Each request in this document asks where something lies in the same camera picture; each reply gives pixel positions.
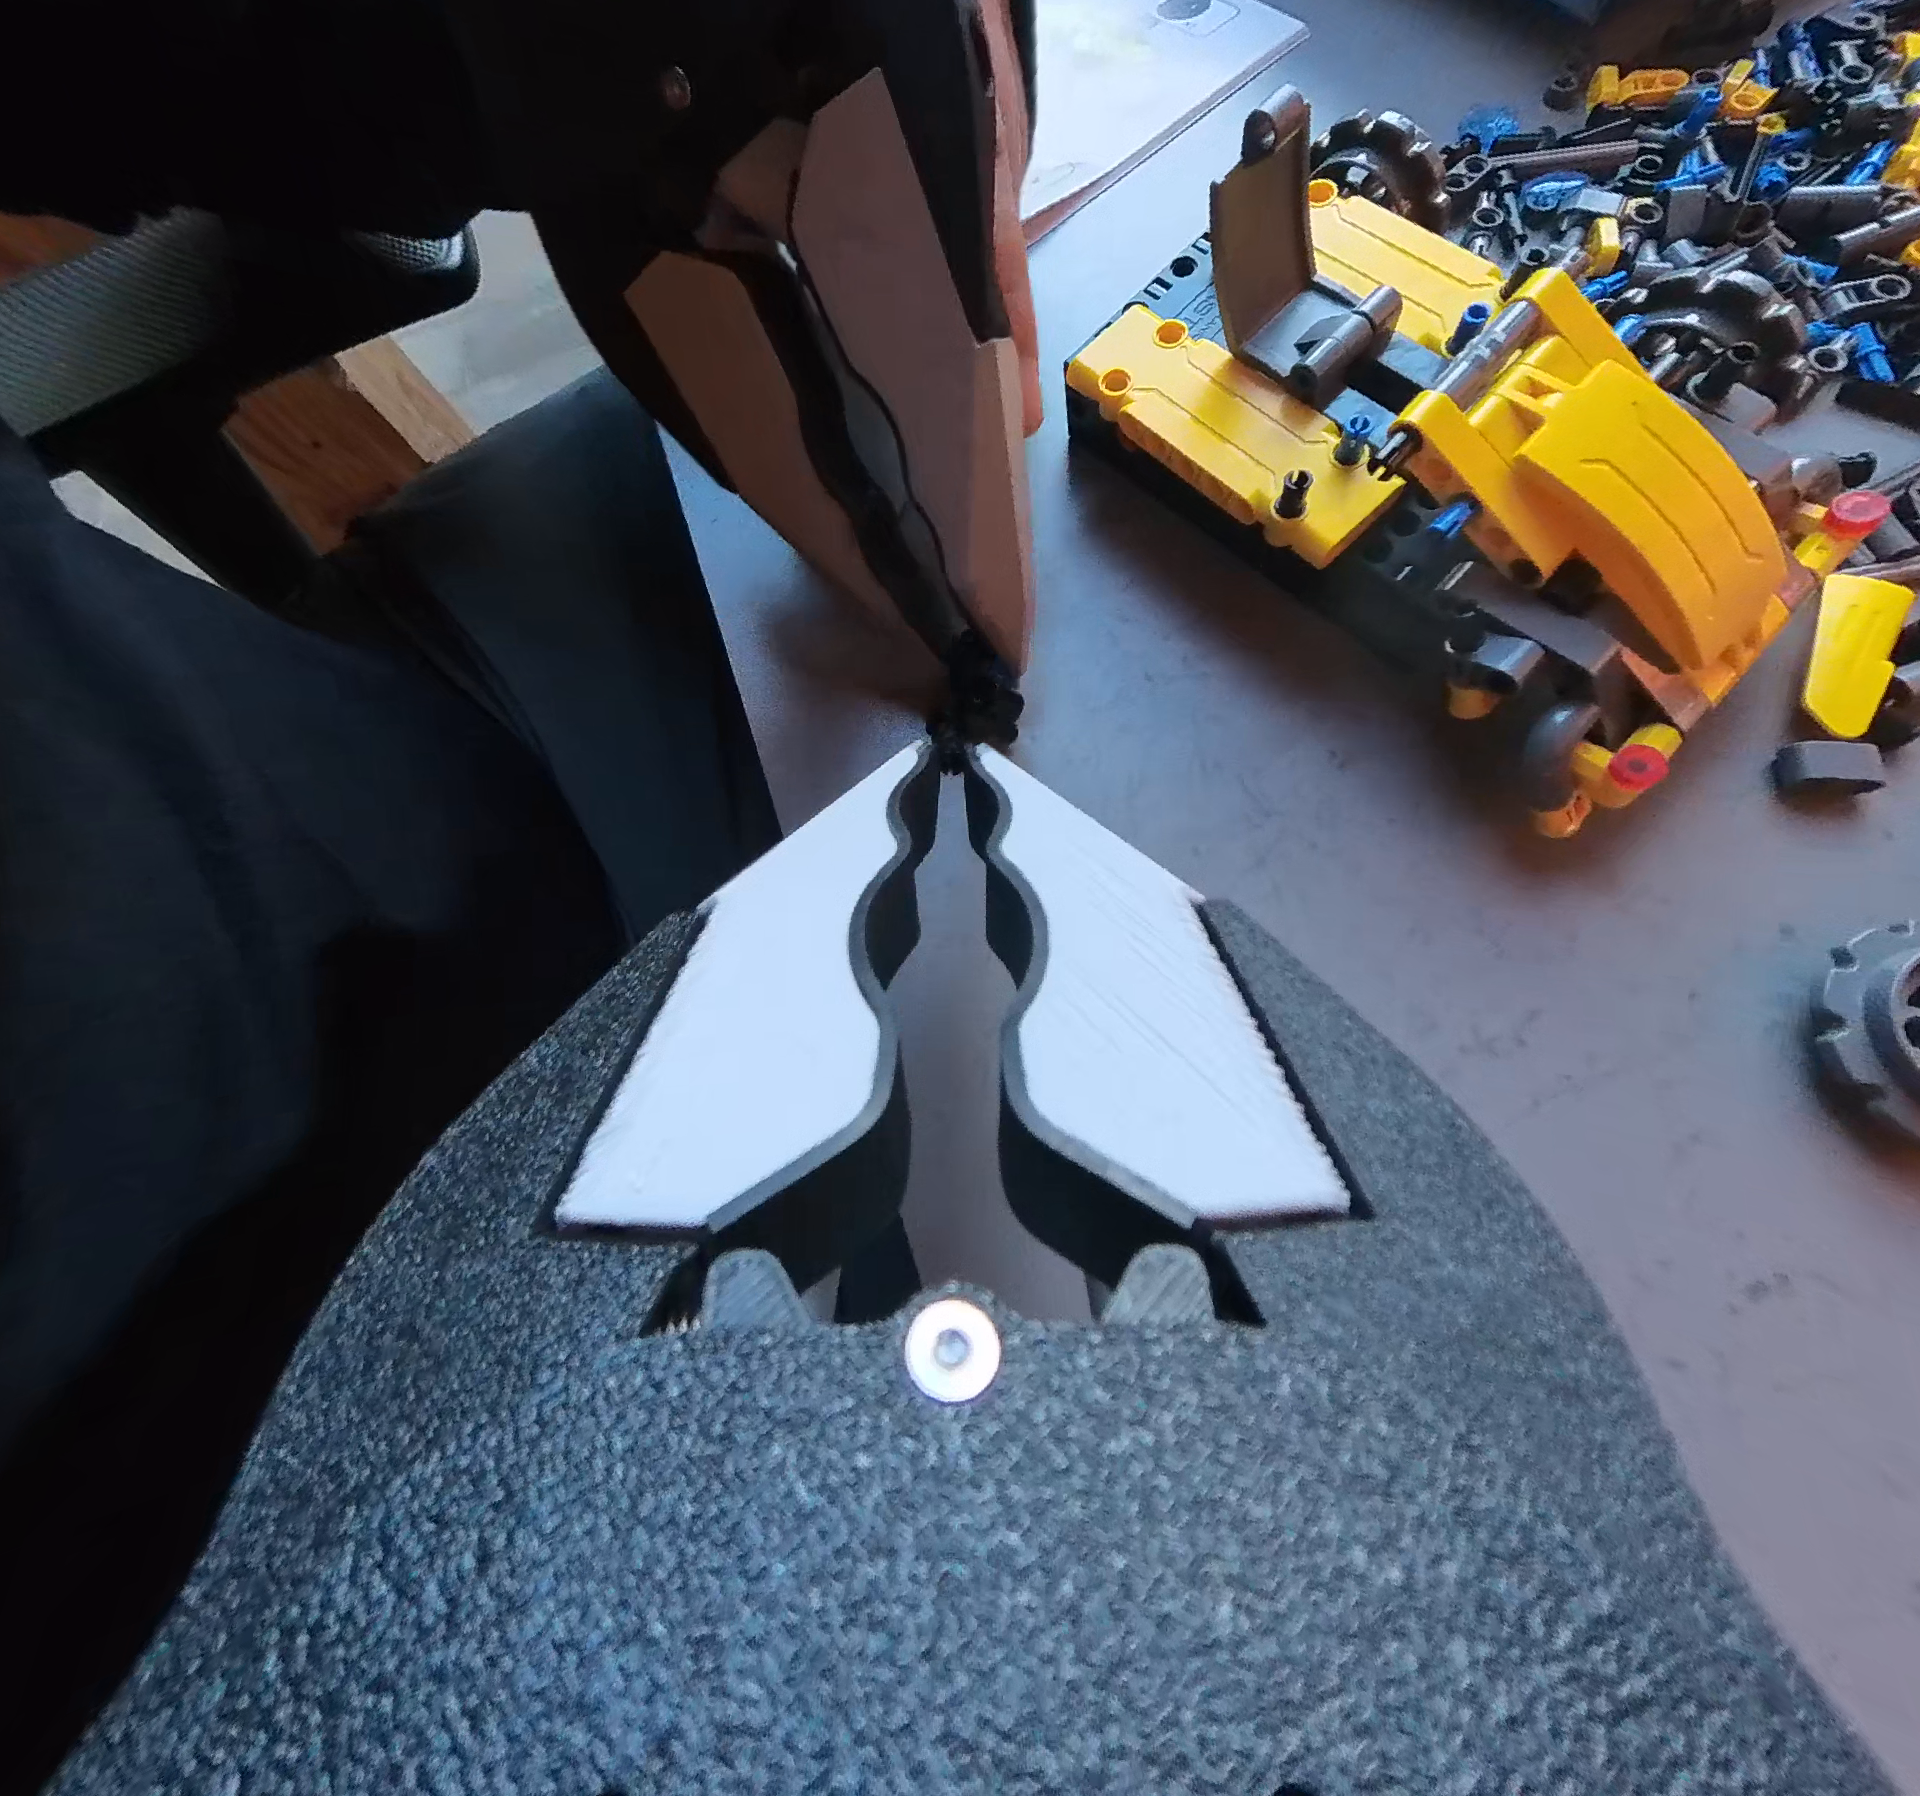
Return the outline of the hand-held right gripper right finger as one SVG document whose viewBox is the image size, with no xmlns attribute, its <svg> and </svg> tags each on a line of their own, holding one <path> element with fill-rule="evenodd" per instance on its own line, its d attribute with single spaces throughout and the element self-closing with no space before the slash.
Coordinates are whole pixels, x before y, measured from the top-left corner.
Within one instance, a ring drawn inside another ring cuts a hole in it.
<svg viewBox="0 0 1920 1796">
<path fill-rule="evenodd" d="M 1000 1070 L 1016 1156 L 1182 1232 L 1349 1217 L 1200 894 L 1000 752 L 973 752 L 964 786 L 1013 986 Z"/>
</svg>

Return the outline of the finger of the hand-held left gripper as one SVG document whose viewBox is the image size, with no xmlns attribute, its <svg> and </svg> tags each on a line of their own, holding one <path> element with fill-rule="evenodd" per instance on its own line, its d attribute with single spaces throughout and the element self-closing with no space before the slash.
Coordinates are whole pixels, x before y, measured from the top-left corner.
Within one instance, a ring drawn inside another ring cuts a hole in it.
<svg viewBox="0 0 1920 1796">
<path fill-rule="evenodd" d="M 968 322 L 881 71 L 807 125 L 789 224 L 826 327 L 889 416 L 950 588 L 1022 678 L 1036 601 L 1018 358 Z"/>
<path fill-rule="evenodd" d="M 734 492 L 856 603 L 952 657 L 962 604 L 900 429 L 787 237 L 803 142 L 801 125 L 762 128 L 691 241 L 659 247 L 622 300 Z"/>
</svg>

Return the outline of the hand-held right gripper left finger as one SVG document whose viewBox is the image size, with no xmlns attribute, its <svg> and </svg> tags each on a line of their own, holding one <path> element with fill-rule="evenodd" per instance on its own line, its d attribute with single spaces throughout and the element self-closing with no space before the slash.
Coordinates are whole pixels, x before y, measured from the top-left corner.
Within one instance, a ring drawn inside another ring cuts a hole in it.
<svg viewBox="0 0 1920 1796">
<path fill-rule="evenodd" d="M 894 981 L 939 795 L 933 745 L 909 745 L 707 898 L 556 1232 L 846 1254 L 900 1210 Z"/>
</svg>

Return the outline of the black connector cluster blue pin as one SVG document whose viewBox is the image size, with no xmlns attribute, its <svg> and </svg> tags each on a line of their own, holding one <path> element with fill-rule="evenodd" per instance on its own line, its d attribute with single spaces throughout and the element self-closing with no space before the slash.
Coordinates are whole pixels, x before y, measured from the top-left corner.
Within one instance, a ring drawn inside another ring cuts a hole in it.
<svg viewBox="0 0 1920 1796">
<path fill-rule="evenodd" d="M 1006 752 L 1019 733 L 1019 681 L 979 630 L 960 631 L 945 655 L 945 693 L 925 721 L 942 776 L 957 776 L 973 752 Z"/>
</svg>

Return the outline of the grey desk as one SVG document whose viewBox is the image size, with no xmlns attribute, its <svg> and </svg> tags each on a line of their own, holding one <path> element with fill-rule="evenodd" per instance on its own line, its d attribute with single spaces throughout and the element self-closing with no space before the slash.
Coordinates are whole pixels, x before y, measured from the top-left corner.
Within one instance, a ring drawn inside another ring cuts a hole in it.
<svg viewBox="0 0 1920 1796">
<path fill-rule="evenodd" d="M 1581 36 L 1534 0 L 1267 0 L 1307 42 L 1032 249 L 1045 423 L 1016 756 L 1230 898 L 1419 1060 L 1558 1223 L 1767 1615 L 1915 1792 L 1915 1154 L 1810 1086 L 1825 951 L 1915 915 L 1915 752 L 1775 796 L 1783 638 L 1651 801 L 1540 839 L 1463 725 L 1065 448 L 1063 359 L 1204 227 L 1241 110 L 1532 122 Z"/>
</svg>

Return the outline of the person's left hand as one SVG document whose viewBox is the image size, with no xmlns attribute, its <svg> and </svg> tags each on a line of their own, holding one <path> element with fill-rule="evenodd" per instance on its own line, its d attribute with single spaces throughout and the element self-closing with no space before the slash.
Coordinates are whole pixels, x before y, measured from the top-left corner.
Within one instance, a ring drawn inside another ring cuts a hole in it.
<svg viewBox="0 0 1920 1796">
<path fill-rule="evenodd" d="M 994 98 L 993 247 L 994 281 L 1019 374 L 1022 432 L 1042 424 L 1039 330 L 1019 223 L 1019 191 L 1035 127 L 1035 0 L 977 0 Z"/>
</svg>

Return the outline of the wooden beam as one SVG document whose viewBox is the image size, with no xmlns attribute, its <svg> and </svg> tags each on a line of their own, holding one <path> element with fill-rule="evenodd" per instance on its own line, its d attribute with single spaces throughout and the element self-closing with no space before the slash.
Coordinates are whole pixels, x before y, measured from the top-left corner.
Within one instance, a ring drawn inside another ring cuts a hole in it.
<svg viewBox="0 0 1920 1796">
<path fill-rule="evenodd" d="M 469 228 L 4 216 L 1 274 L 4 424 L 261 608 L 471 437 L 397 343 L 475 296 Z"/>
</svg>

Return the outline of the open instruction booklet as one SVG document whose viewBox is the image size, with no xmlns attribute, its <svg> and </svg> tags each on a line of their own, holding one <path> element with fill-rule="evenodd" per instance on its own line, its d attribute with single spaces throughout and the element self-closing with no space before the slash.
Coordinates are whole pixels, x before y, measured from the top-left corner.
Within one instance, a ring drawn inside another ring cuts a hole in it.
<svg viewBox="0 0 1920 1796">
<path fill-rule="evenodd" d="M 1019 190 L 1036 246 L 1307 39 L 1261 0 L 1036 0 L 1036 122 Z"/>
</svg>

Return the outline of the black sprocket wheel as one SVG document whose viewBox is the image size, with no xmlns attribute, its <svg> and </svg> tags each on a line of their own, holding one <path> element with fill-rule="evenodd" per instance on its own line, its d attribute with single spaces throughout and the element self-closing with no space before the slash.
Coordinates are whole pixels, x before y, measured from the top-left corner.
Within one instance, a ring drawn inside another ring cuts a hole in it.
<svg viewBox="0 0 1920 1796">
<path fill-rule="evenodd" d="M 1395 110 L 1358 110 L 1332 122 L 1309 148 L 1309 178 L 1367 199 L 1411 224 L 1445 234 L 1453 199 L 1440 148 Z"/>
<path fill-rule="evenodd" d="M 1599 316 L 1671 393 L 1711 373 L 1765 393 L 1810 350 L 1802 309 L 1745 266 L 1702 265 L 1643 278 L 1605 301 Z"/>
</svg>

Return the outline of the yellow toy vehicle model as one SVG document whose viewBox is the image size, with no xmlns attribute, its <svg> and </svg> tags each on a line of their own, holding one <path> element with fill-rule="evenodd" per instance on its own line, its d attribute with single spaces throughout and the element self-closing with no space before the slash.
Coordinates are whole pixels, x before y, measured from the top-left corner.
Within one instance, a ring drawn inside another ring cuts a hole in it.
<svg viewBox="0 0 1920 1796">
<path fill-rule="evenodd" d="M 1891 515 L 1834 455 L 1722 437 L 1578 281 L 1309 178 L 1304 95 L 1245 121 L 1208 227 L 1065 365 L 1068 435 L 1493 725 L 1553 839 L 1646 801 Z"/>
</svg>

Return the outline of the grey sprocket wheel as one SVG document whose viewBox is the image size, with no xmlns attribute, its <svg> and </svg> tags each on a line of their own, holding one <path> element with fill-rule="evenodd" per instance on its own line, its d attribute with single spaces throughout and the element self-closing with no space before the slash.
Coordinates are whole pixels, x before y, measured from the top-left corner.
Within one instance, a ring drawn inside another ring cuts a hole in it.
<svg viewBox="0 0 1920 1796">
<path fill-rule="evenodd" d="M 1918 1141 L 1918 922 L 1830 945 L 1812 1005 L 1812 1064 L 1859 1123 Z"/>
</svg>

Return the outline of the yellow curved panel brick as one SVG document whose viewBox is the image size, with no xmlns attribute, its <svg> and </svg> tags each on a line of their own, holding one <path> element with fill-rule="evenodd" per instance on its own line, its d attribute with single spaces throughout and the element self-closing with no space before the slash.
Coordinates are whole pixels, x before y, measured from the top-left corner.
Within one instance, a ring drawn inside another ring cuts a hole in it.
<svg viewBox="0 0 1920 1796">
<path fill-rule="evenodd" d="M 1837 572 L 1821 581 L 1802 709 L 1813 727 L 1859 740 L 1895 675 L 1893 650 L 1908 626 L 1908 584 Z"/>
</svg>

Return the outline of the pile of loose building bricks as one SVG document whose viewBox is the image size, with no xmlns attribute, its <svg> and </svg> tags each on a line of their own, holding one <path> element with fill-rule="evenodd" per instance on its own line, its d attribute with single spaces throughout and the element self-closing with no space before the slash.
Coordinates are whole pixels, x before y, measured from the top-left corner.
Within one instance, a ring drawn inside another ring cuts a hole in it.
<svg viewBox="0 0 1920 1796">
<path fill-rule="evenodd" d="M 1615 199 L 1619 258 L 1578 281 L 1598 312 L 1662 272 L 1765 274 L 1807 318 L 1807 354 L 1765 393 L 1711 373 L 1671 394 L 1722 437 L 1832 409 L 1893 439 L 1908 458 L 1867 450 L 1837 473 L 1891 499 L 1853 561 L 1915 581 L 1918 7 L 1843 0 L 1775 28 L 1769 11 L 1697 0 L 1643 56 L 1562 73 L 1544 103 L 1566 128 L 1470 110 L 1441 151 L 1453 240 L 1529 272 Z"/>
</svg>

